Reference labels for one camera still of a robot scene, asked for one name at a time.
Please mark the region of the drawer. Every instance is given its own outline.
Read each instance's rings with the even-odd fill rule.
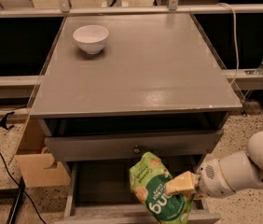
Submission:
[[[138,158],[147,151],[159,156],[202,155],[215,148],[222,133],[207,130],[48,137],[45,144],[57,161]]]
[[[74,162],[65,217],[55,223],[157,223],[130,191],[129,169],[139,160]],[[163,157],[162,162],[173,176],[195,167],[190,156]],[[204,202],[195,201],[188,224],[210,224],[219,219],[219,214],[208,212]]]
[[[27,188],[70,184],[70,176],[62,163],[50,153],[41,154],[45,135],[37,120],[27,119],[17,148],[16,160]]]

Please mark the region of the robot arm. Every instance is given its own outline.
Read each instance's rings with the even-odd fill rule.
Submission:
[[[191,192],[196,198],[225,197],[241,189],[263,189],[263,132],[249,139],[246,153],[205,161],[196,174],[183,173],[166,185],[169,195]]]

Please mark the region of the green snack bag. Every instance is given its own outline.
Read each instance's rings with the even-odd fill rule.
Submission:
[[[167,196],[165,184],[172,179],[160,158],[150,152],[130,169],[131,192],[159,224],[187,224],[193,197]]]

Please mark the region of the terrazzo floor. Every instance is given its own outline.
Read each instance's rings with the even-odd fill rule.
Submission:
[[[207,159],[221,158],[239,150],[245,150],[249,137],[263,131],[263,109],[258,102],[248,102],[247,116],[232,113],[224,126],[224,135],[216,146],[214,152]],[[0,111],[0,119],[6,111]],[[0,128],[0,150],[7,161],[8,168],[13,176],[20,180],[20,171],[17,162],[13,159],[23,130],[23,123],[27,117],[25,109],[16,111],[8,119],[15,127],[9,131]],[[14,188],[12,180],[0,159],[0,189]],[[30,188],[26,191],[33,198],[42,218],[48,223],[61,220],[65,209],[68,187]],[[263,189],[243,190],[237,194],[223,199],[206,199],[211,213],[220,213],[221,220],[217,224],[249,224],[263,223]],[[12,200],[0,200],[0,224],[6,223]],[[17,216],[16,223],[42,223],[26,197]]]

